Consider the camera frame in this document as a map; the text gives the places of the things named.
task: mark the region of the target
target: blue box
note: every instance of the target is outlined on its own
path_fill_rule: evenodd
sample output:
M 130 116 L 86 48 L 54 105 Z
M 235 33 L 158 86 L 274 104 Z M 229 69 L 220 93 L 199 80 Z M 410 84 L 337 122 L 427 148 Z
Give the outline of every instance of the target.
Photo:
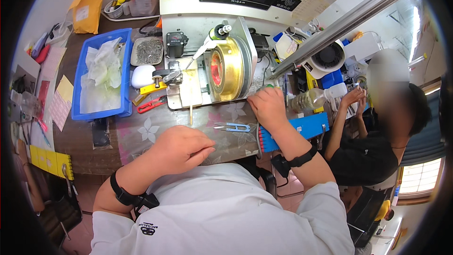
M 338 69 L 336 71 L 330 72 L 329 74 L 321 78 L 321 82 L 324 89 L 328 89 L 333 85 L 342 83 L 343 77 L 341 76 L 341 70 Z
M 80 52 L 79 56 L 79 62 L 77 63 L 76 77 L 74 79 L 74 92 L 72 94 L 72 108 L 71 108 L 72 120 L 93 121 L 96 118 L 103 118 L 112 115 L 126 117 L 132 114 L 132 102 L 129 100 L 130 55 L 132 53 L 133 45 L 132 41 L 130 40 L 131 33 L 132 28 L 110 31 L 105 34 L 100 34 L 92 38 L 89 38 L 83 43 L 82 51 Z M 104 110 L 92 112 L 89 114 L 82 114 L 80 113 L 80 92 L 82 91 L 80 79 L 83 75 L 88 73 L 88 68 L 85 63 L 88 47 L 99 49 L 103 43 L 112 41 L 118 37 L 122 38 L 120 42 L 122 43 L 126 42 L 121 74 L 121 106 L 120 108 L 115 110 L 108 111 Z

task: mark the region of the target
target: white tissue paper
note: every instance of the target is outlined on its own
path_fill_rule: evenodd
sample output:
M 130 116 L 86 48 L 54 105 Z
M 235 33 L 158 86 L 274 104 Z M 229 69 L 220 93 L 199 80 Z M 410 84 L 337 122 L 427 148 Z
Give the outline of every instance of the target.
M 80 113 L 114 110 L 121 107 L 122 61 L 116 53 L 121 38 L 105 42 L 99 50 L 88 47 L 88 73 L 81 77 Z

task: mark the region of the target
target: white t-shirt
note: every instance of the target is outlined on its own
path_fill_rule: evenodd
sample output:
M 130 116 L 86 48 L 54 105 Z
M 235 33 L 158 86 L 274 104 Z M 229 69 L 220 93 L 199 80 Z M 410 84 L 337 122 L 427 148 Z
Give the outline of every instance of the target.
M 160 202 L 136 223 L 93 213 L 92 255 L 354 254 L 337 184 L 306 191 L 285 211 L 243 167 L 222 163 L 156 180 Z

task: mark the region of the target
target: black hair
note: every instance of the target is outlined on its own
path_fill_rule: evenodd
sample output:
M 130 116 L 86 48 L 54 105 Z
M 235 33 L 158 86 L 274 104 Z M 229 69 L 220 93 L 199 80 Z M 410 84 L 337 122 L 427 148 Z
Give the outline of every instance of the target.
M 432 119 L 432 114 L 423 90 L 412 83 L 409 84 L 409 89 L 407 101 L 410 111 L 414 113 L 414 124 L 409 132 L 409 136 L 413 136 L 420 133 L 426 127 L 427 123 Z
M 386 221 L 390 221 L 393 218 L 394 215 L 395 215 L 395 211 L 391 210 L 389 215 L 388 215 L 388 217 L 387 217 L 387 219 L 386 219 Z

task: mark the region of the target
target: window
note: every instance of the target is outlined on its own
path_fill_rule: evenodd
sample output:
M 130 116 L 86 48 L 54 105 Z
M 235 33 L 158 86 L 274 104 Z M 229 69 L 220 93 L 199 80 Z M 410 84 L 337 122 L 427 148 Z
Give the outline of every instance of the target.
M 436 185 L 441 160 L 439 158 L 404 167 L 399 196 L 410 198 L 428 196 Z

